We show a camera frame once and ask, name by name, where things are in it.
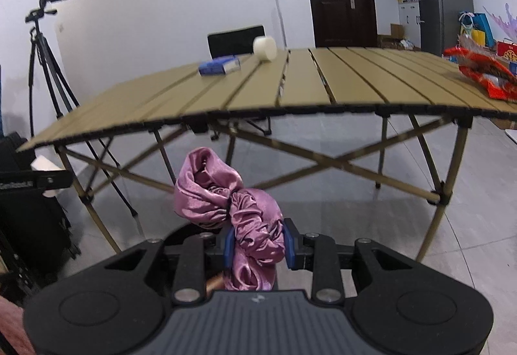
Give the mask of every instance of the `screw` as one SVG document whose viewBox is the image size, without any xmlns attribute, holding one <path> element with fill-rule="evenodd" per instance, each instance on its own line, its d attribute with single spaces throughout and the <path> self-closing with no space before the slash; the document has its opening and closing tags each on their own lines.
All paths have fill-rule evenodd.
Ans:
<svg viewBox="0 0 517 355">
<path fill-rule="evenodd" d="M 183 288 L 179 291 L 174 292 L 174 298 L 181 302 L 194 302 L 196 301 L 201 294 L 199 291 L 196 291 L 192 288 Z"/>
<path fill-rule="evenodd" d="M 341 298 L 341 293 L 337 289 L 323 288 L 316 292 L 316 298 L 326 303 L 333 303 Z"/>
</svg>

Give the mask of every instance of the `tripod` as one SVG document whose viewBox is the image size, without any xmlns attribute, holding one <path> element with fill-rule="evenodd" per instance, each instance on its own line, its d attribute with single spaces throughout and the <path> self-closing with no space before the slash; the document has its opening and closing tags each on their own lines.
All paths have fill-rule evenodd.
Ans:
<svg viewBox="0 0 517 355">
<path fill-rule="evenodd" d="M 34 23 L 34 27 L 30 30 L 30 60 L 29 60 L 29 78 L 28 78 L 28 85 L 29 85 L 29 121 L 30 121 L 30 136 L 34 136 L 34 115 L 33 115 L 33 84 L 34 84 L 34 64 L 36 61 L 36 53 L 38 55 L 38 62 L 40 63 L 43 74 L 45 75 L 45 81 L 47 83 L 48 92 L 50 93 L 50 98 L 52 100 L 52 104 L 54 106 L 55 112 L 56 112 L 56 118 L 60 119 L 63 117 L 63 113 L 61 112 L 61 109 L 59 107 L 58 99 L 56 98 L 56 93 L 54 91 L 54 87 L 52 85 L 52 81 L 54 81 L 54 84 L 58 90 L 59 96 L 61 97 L 61 100 L 63 100 L 63 103 L 65 104 L 67 112 L 71 112 L 73 110 L 72 104 L 74 107 L 79 107 L 79 102 L 72 92 L 72 89 L 70 88 L 70 85 L 66 81 L 65 77 L 63 76 L 63 73 L 61 72 L 61 69 L 58 65 L 58 62 L 56 58 L 54 57 L 54 54 L 52 53 L 52 50 L 50 49 L 50 46 L 48 45 L 48 41 L 43 35 L 43 33 L 40 30 L 39 27 L 39 20 L 42 19 L 45 14 L 47 15 L 56 15 L 58 12 L 56 9 L 51 9 L 46 11 L 45 6 L 48 2 L 60 2 L 62 0 L 39 0 L 39 8 L 33 9 L 30 11 L 29 15 L 25 17 L 25 23 Z M 99 158 L 97 153 L 95 152 L 93 146 L 89 141 L 86 141 L 86 145 L 88 146 L 89 150 L 91 151 L 92 155 L 94 156 L 95 160 L 102 161 L 104 159 L 105 155 L 108 154 L 110 158 L 113 160 L 113 162 L 116 164 L 117 167 L 120 167 L 120 164 L 115 159 L 113 154 L 109 150 L 109 146 L 112 142 L 113 138 L 110 138 L 109 143 L 105 144 L 102 139 L 99 139 L 99 142 L 103 148 L 102 154 Z M 103 173 L 106 175 L 107 178 L 110 177 L 110 174 L 106 170 L 102 170 Z M 97 170 L 95 170 L 94 174 L 91 176 L 88 186 L 86 187 L 86 192 L 89 192 L 91 189 L 93 180 L 95 178 L 95 175 L 97 174 Z M 138 227 L 139 233 L 141 235 L 143 234 L 142 226 L 140 225 L 140 221 L 138 219 L 138 212 L 131 206 L 129 201 L 126 199 L 126 197 L 122 194 L 120 188 L 115 184 L 115 182 L 111 183 L 115 191 L 118 193 L 118 195 L 121 197 L 124 204 L 128 207 L 128 209 L 131 212 L 131 216 L 135 219 L 136 225 Z"/>
</svg>

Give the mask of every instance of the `plastic bag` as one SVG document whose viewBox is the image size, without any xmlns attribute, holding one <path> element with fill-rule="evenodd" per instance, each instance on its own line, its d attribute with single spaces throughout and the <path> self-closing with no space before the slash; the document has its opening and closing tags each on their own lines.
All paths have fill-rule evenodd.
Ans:
<svg viewBox="0 0 517 355">
<path fill-rule="evenodd" d="M 462 74 L 481 85 L 490 98 L 517 102 L 517 76 L 470 37 L 459 36 L 459 46 L 447 49 L 444 56 L 456 57 Z"/>
</svg>

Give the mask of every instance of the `white tape roll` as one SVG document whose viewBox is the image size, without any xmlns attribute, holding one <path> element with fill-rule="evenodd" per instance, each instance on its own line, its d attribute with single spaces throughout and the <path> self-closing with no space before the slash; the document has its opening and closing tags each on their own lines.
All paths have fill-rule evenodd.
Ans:
<svg viewBox="0 0 517 355">
<path fill-rule="evenodd" d="M 275 39 L 270 36 L 255 38 L 253 53 L 260 61 L 272 61 L 278 53 Z"/>
</svg>

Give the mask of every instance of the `gift bag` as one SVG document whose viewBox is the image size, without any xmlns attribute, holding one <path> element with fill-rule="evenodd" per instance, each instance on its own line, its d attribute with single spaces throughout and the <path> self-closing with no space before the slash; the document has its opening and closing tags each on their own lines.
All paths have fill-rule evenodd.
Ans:
<svg viewBox="0 0 517 355">
<path fill-rule="evenodd" d="M 497 55 L 506 57 L 509 61 L 517 62 L 517 44 L 506 43 L 504 41 L 497 42 Z"/>
<path fill-rule="evenodd" d="M 472 30 L 472 39 L 479 44 L 481 47 L 485 46 L 485 43 L 487 41 L 487 36 L 484 33 L 484 31 L 480 31 L 479 29 L 473 29 Z"/>
</svg>

